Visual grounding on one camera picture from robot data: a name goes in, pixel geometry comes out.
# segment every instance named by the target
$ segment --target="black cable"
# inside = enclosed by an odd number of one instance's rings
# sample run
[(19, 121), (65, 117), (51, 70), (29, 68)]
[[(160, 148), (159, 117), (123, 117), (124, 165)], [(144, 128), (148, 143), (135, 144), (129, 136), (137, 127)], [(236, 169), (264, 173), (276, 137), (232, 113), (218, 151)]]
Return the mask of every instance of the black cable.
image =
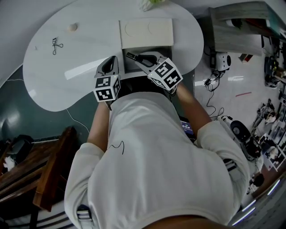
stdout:
[(206, 106), (207, 106), (207, 107), (213, 107), (213, 108), (214, 108), (214, 112), (215, 112), (215, 111), (216, 111), (215, 106), (212, 106), (212, 105), (209, 106), (209, 102), (210, 102), (211, 98), (212, 98), (214, 95), (215, 95), (215, 92), (213, 91), (213, 95), (209, 98), (209, 101), (207, 102)]
[(263, 51), (263, 53), (266, 54), (266, 55), (272, 55), (266, 48), (262, 48), (262, 51)]
[(172, 97), (174, 97), (177, 93), (177, 89), (173, 92), (173, 93), (170, 93), (169, 91), (166, 90), (166, 92), (169, 94), (169, 99), (170, 99), (170, 102), (172, 102)]
[(121, 141), (118, 147), (115, 147), (114, 145), (110, 145), (109, 148), (110, 148), (111, 146), (114, 147), (114, 148), (119, 148), (122, 143), (123, 143), (123, 151), (122, 151), (122, 155), (123, 155), (123, 153), (124, 153), (124, 148), (125, 148), (124, 141)]
[(215, 95), (215, 90), (219, 87), (219, 83), (218, 83), (218, 85), (214, 88), (213, 85), (212, 85), (212, 82), (214, 82), (214, 81), (218, 81), (218, 82), (219, 82), (219, 81), (220, 81), (220, 78), (223, 77), (224, 73), (225, 73), (225, 71), (220, 72), (215, 78), (212, 79), (211, 77), (212, 77), (213, 74), (214, 74), (214, 72), (212, 72), (212, 74), (211, 74), (209, 80), (205, 81), (205, 87), (207, 88), (207, 90), (208, 90), (209, 92), (212, 92), (212, 93), (213, 93), (212, 96), (209, 98), (207, 104), (206, 104), (207, 107), (213, 107), (213, 108), (214, 108), (214, 112), (211, 113), (211, 114), (209, 114), (210, 118), (219, 117), (220, 115), (222, 115), (222, 114), (224, 113), (224, 108), (222, 107), (222, 108), (219, 109), (218, 115), (211, 116), (211, 115), (213, 115), (213, 114), (216, 112), (216, 108), (215, 108), (215, 106), (209, 105), (210, 100), (211, 100), (212, 97)]
[(57, 45), (57, 40), (58, 40), (58, 38), (54, 38), (54, 39), (53, 39), (53, 47), (54, 47), (53, 55), (56, 55), (56, 54), (57, 54), (57, 51), (56, 51), (56, 49), (55, 49), (56, 46), (57, 46), (57, 47), (60, 47), (60, 48), (63, 47), (63, 44)]

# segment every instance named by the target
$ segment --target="wire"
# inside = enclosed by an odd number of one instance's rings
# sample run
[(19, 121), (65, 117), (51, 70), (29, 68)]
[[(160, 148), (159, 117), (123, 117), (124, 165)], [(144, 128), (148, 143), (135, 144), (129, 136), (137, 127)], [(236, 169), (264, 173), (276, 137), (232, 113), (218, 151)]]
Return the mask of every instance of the wire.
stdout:
[[(15, 79), (15, 80), (6, 80), (6, 81), (24, 81), (24, 80), (22, 80), (22, 79)], [(88, 128), (87, 128), (84, 124), (82, 124), (81, 122), (75, 120), (75, 119), (71, 116), (71, 113), (68, 111), (68, 109), (66, 109), (66, 110), (67, 110), (68, 114), (70, 115), (71, 119), (74, 120), (75, 122), (77, 122), (77, 123), (83, 125), (83, 126), (86, 128), (86, 130), (88, 131), (88, 133), (89, 133)]]
[(114, 145), (110, 145), (110, 146), (108, 147), (108, 149), (109, 149), (111, 146), (114, 147), (114, 148), (119, 148), (122, 143), (123, 143), (123, 151), (122, 151), (122, 155), (123, 155), (123, 153), (124, 153), (124, 148), (125, 148), (124, 141), (121, 141), (118, 147), (115, 147)]
[(169, 99), (170, 99), (170, 102), (172, 102), (172, 97), (174, 97), (177, 93), (177, 88), (176, 90), (173, 92), (173, 93), (170, 93), (169, 91), (165, 90), (168, 94), (169, 94)]
[(15, 80), (6, 80), (6, 81), (24, 81), (22, 79), (15, 79)]
[(81, 122), (79, 122), (79, 121), (75, 120), (75, 119), (71, 116), (71, 114), (70, 114), (70, 112), (68, 111), (68, 109), (66, 109), (66, 110), (67, 110), (68, 114), (70, 115), (70, 117), (72, 118), (72, 120), (74, 120), (75, 122), (77, 122), (77, 123), (79, 123), (79, 124), (83, 125), (83, 126), (86, 128), (86, 130), (88, 131), (88, 133), (89, 133), (88, 128), (87, 128), (84, 124), (82, 124)]
[(218, 85), (217, 85), (215, 88), (213, 87), (212, 83), (213, 83), (214, 81), (218, 81), (218, 82), (219, 82), (219, 81), (220, 81), (220, 78), (223, 77), (224, 73), (225, 73), (225, 71), (219, 72), (219, 74), (218, 74), (215, 78), (211, 78), (211, 77), (213, 76), (213, 74), (214, 74), (214, 72), (212, 72), (211, 76), (209, 77), (209, 80), (207, 80), (207, 81), (205, 82), (205, 87), (207, 88), (207, 90), (208, 90), (209, 92), (212, 92), (212, 93), (213, 93), (212, 96), (209, 98), (207, 104), (206, 104), (207, 107), (213, 107), (213, 108), (214, 108), (214, 112), (211, 113), (211, 114), (209, 114), (210, 118), (219, 117), (220, 115), (222, 115), (222, 114), (224, 113), (224, 108), (222, 107), (222, 108), (219, 109), (218, 115), (211, 116), (211, 115), (213, 115), (213, 114), (216, 112), (216, 108), (215, 108), (215, 106), (209, 105), (210, 100), (211, 100), (212, 97), (215, 95), (215, 90), (219, 87), (219, 83), (218, 83)]
[(267, 51), (267, 49), (266, 49), (266, 48), (262, 48), (262, 51), (263, 51), (263, 53), (264, 53), (264, 54), (272, 55), (270, 52), (268, 52), (268, 51)]

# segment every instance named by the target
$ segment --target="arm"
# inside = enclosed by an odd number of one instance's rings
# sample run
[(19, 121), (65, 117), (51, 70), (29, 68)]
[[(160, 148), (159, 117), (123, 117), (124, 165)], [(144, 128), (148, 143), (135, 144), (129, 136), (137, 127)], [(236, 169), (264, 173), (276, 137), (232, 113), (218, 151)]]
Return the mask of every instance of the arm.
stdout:
[(103, 102), (100, 102), (93, 118), (87, 142), (98, 146), (103, 152), (107, 150), (108, 126), (109, 109)]
[(222, 125), (218, 121), (211, 121), (203, 107), (183, 84), (178, 85), (177, 95), (197, 137), (198, 146), (216, 153), (223, 160), (233, 186), (234, 206), (238, 209), (250, 180), (245, 155)]
[(209, 115), (182, 83), (177, 87), (177, 96), (195, 136), (198, 136), (198, 130), (211, 122)]
[(88, 180), (107, 148), (109, 109), (99, 103), (87, 143), (81, 145), (73, 159), (64, 195), (64, 209), (71, 222), (80, 228), (77, 208), (88, 206)]

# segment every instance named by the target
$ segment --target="electronic device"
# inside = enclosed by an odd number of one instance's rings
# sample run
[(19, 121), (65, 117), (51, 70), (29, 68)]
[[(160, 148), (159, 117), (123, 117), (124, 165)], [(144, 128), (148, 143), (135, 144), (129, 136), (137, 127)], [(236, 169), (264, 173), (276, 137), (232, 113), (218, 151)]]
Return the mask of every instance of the electronic device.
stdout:
[(184, 132), (186, 133), (187, 137), (194, 143), (197, 138), (193, 134), (191, 124), (189, 123), (188, 119), (186, 119), (185, 117), (179, 116), (179, 118), (180, 118)]
[(153, 83), (171, 94), (176, 91), (177, 85), (183, 80), (175, 64), (157, 51), (148, 51), (134, 55), (127, 53), (126, 57), (135, 61)]
[(231, 66), (231, 57), (227, 52), (210, 52), (210, 68), (219, 72), (228, 70)]
[(248, 161), (254, 161), (261, 156), (261, 145), (251, 136), (243, 123), (233, 120), (230, 116), (218, 117), (217, 120), (229, 136), (241, 147)]

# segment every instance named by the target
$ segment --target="white cable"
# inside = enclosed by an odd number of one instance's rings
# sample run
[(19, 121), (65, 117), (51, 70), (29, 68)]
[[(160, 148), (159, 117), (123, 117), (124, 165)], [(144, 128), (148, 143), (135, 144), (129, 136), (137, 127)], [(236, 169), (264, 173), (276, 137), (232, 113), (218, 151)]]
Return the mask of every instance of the white cable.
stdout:
[(22, 79), (15, 79), (15, 80), (6, 80), (6, 81), (24, 81)]
[[(17, 67), (10, 75), (7, 79), (9, 79), (23, 64), (21, 64), (19, 67)], [(6, 83), (7, 80), (0, 82), (0, 88), (4, 85), (4, 83)]]
[(75, 122), (77, 122), (77, 123), (79, 123), (79, 124), (83, 125), (83, 126), (86, 128), (86, 130), (88, 131), (88, 133), (89, 133), (88, 128), (87, 128), (84, 124), (82, 124), (81, 122), (79, 122), (79, 121), (75, 120), (75, 119), (71, 116), (71, 114), (70, 114), (70, 112), (68, 111), (68, 109), (66, 109), (66, 110), (67, 110), (68, 114), (70, 115), (70, 117), (72, 118), (72, 120), (74, 120)]

